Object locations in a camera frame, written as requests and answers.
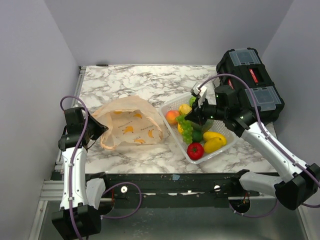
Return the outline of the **green grape bunch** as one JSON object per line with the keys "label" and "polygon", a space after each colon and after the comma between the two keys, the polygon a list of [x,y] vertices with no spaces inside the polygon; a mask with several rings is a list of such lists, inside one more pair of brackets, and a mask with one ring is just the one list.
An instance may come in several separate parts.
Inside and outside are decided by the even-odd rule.
{"label": "green grape bunch", "polygon": [[176,118],[177,123],[181,125],[183,129],[183,133],[181,134],[183,142],[186,144],[191,144],[193,142],[192,140],[192,133],[193,133],[193,127],[191,125],[191,122],[188,120],[185,120],[185,115],[180,115]]}

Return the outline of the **orange banana-print plastic bag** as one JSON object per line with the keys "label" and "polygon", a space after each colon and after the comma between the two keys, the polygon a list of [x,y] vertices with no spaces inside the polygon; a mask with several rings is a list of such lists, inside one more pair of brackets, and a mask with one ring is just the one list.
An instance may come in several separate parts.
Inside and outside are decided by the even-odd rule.
{"label": "orange banana-print plastic bag", "polygon": [[157,109],[137,95],[116,99],[97,109],[92,116],[108,130],[100,146],[113,151],[118,146],[155,145],[164,137],[164,121]]}

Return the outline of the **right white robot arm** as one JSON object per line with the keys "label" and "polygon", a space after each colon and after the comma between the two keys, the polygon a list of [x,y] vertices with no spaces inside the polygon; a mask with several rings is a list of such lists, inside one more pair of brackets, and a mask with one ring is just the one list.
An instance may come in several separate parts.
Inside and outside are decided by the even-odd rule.
{"label": "right white robot arm", "polygon": [[258,150],[273,166],[278,176],[258,174],[242,170],[230,183],[230,191],[241,196],[247,191],[256,191],[276,197],[287,209],[295,210],[304,205],[320,187],[320,167],[295,156],[285,148],[262,123],[256,108],[240,107],[236,92],[228,85],[215,89],[216,104],[209,104],[207,88],[196,84],[191,89],[196,98],[186,119],[199,125],[207,120],[221,120],[228,130],[234,132]]}

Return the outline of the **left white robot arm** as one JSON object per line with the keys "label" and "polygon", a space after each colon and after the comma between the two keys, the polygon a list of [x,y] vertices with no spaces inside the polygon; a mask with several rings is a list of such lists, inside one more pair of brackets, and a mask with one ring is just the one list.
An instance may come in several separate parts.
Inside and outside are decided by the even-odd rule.
{"label": "left white robot arm", "polygon": [[108,128],[91,115],[84,116],[84,111],[84,107],[64,110],[66,125],[58,141],[64,166],[63,192],[59,211],[52,214],[51,221],[64,240],[85,238],[101,231],[99,205],[101,198],[111,191],[103,176],[86,178],[88,144]]}

